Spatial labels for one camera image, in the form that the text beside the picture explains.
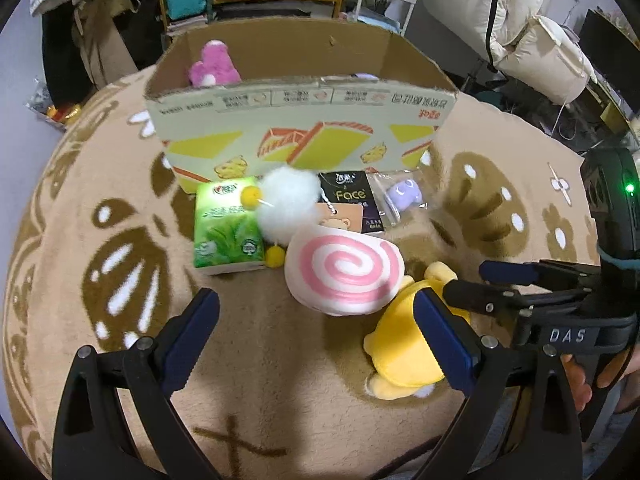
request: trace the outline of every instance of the yellow plush toy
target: yellow plush toy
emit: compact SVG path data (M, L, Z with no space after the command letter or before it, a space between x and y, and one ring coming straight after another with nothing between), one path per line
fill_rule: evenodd
M424 280L415 283L410 277L380 318L376 329L365 336L364 350L371 356L377 373L366 384L366 391L383 400L400 397L426 397L434 384L444 378L429 345L414 321L414 297L431 287L442 298L442 289L458 277L441 262L432 263ZM453 314L469 321L468 312L449 308Z

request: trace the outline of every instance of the purple toy in plastic bag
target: purple toy in plastic bag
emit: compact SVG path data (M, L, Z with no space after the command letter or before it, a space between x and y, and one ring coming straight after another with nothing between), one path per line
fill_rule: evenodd
M391 186L385 193L386 202L399 212L409 209L412 204L422 203L422 193L415 180L408 178Z

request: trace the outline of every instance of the pink plush toy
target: pink plush toy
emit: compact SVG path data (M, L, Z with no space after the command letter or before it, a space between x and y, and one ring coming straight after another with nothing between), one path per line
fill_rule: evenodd
M239 83L240 75L222 41L211 40L202 48L202 60L193 64L189 79L194 86L215 86Z

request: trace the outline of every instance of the brown patterned blanket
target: brown patterned blanket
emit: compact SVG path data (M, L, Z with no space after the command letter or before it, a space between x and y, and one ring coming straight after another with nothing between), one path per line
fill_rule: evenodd
M462 400L446 384L427 399L383 402L363 393L372 367L362 337L380 313L313 312L290 296L281 269L217 277L193 269L193 200L144 113L152 70L91 99L20 226L3 354L28 455L50 474L56 412L78 347L110 351L155 335L201 286L220 295L220 322L172 401L225 476L364 478L441 434ZM596 262L581 159L558 142L461 94L430 155L423 178L441 207L388 232L414 278L434 260L467 279L486 258ZM160 467L130 397L122 397L144 459Z

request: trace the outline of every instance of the pink spiral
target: pink spiral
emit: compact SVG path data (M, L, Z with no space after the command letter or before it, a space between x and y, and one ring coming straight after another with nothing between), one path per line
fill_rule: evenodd
M338 245L344 248L336 249L328 254L324 260L323 268L330 280L345 285L373 287L360 292L348 292L337 290L328 286L316 273L313 265L314 254L319 248L327 245ZM300 251L300 273L305 283L320 296L328 300L343 301L345 303L369 303L384 298L391 288L400 279L400 265L398 257L394 253L391 244L384 240L380 242L380 248L389 262L389 274L384 276L385 265L382 255L372 247L361 241L343 235L327 235L313 238L302 247ZM367 274L348 274L338 268L339 262L347 262L357 267L364 265L364 257L371 259L372 269Z

